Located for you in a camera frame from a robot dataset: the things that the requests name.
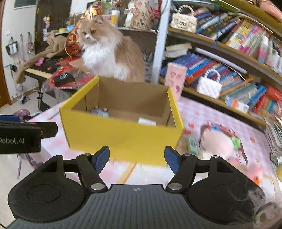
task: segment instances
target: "checkered tablecloth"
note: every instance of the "checkered tablecloth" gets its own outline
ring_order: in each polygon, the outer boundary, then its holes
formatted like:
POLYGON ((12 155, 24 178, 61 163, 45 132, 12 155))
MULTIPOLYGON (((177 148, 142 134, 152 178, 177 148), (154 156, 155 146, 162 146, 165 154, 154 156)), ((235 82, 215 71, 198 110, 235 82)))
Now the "checkered tablecloth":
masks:
MULTIPOLYGON (((56 137, 42 140, 42 151, 37 155, 39 156, 37 160, 46 161, 55 155, 63 155, 64 159, 75 159, 78 155, 83 154, 81 151, 69 149, 60 115, 58 114, 49 120, 58 112, 59 106, 57 105, 31 120, 32 122, 52 121, 58 125, 56 137)), ((207 121, 222 124, 233 129, 240 138, 249 162, 258 163, 263 168, 264 178, 261 187, 272 196, 280 196, 276 174, 269 159, 270 147, 262 132, 224 113, 184 97, 180 98, 178 108, 185 127, 184 135, 177 147, 180 153, 187 153, 187 136, 191 134, 199 139, 200 128, 207 121)), ((113 183, 163 184, 166 186, 173 175, 169 167, 131 164, 112 159, 100 174, 108 187, 113 183)), ((207 174, 197 174, 195 182, 205 177, 207 174)))

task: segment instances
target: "cardboard box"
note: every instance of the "cardboard box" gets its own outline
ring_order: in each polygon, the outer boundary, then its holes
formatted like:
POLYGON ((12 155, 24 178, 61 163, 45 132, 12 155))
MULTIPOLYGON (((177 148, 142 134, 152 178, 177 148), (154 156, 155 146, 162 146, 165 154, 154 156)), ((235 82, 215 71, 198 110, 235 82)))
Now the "cardboard box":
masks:
POLYGON ((94 154, 109 146, 111 158, 166 165, 164 149, 175 147, 183 123, 172 90, 164 85, 126 83, 95 77, 61 107, 60 115, 71 149, 94 154), (89 113, 107 108, 110 118, 89 113), (138 124, 139 118, 156 126, 138 124))

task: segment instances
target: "hanging bag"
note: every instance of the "hanging bag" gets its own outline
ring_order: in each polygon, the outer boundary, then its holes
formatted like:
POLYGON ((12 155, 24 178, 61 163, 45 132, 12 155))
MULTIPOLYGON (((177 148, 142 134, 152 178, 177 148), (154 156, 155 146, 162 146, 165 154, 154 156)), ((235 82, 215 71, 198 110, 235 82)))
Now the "hanging bag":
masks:
POLYGON ((222 88, 222 85, 219 82, 219 80, 220 80, 220 74, 218 71, 216 71, 215 69, 207 70, 205 75, 200 77, 199 79, 197 92, 218 99, 222 88), (212 80, 208 78, 208 74, 212 72, 215 72, 217 74, 217 80, 212 80))
POLYGON ((15 55, 18 52, 18 43, 14 41, 13 37, 10 38, 8 45, 6 46, 6 51, 9 56, 15 55))
POLYGON ((177 13, 172 14, 172 21, 170 23, 170 26, 172 28, 181 29, 181 30, 185 30, 185 31, 188 31, 188 32, 196 33, 197 22, 198 22, 198 20, 197 20, 196 17, 194 17, 193 9, 188 5, 182 5, 178 8, 177 13), (191 14, 190 15, 181 14, 181 11, 184 8, 188 8, 189 10, 191 10, 191 14))

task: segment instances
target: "white pole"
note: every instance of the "white pole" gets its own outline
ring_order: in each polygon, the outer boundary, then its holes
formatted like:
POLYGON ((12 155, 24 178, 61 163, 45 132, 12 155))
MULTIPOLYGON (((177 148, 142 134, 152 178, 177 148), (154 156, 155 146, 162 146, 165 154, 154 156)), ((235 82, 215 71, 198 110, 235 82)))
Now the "white pole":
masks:
POLYGON ((151 83, 153 84, 158 84, 158 78, 162 67, 164 48, 166 44, 166 35, 168 30, 170 5, 171 5, 171 0, 162 1, 162 9, 161 9, 162 15, 160 18, 160 23, 158 28, 158 37, 156 42, 153 69, 152 69, 151 83))

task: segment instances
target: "cat's face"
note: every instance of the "cat's face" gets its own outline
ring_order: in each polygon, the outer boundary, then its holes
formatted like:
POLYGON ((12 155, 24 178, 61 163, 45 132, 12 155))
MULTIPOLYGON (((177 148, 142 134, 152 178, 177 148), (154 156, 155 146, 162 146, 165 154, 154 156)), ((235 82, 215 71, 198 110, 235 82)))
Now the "cat's face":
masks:
POLYGON ((78 28, 78 35, 78 42, 81 45, 93 45, 107 35, 107 22, 103 20, 102 16, 92 20, 82 19, 78 28))

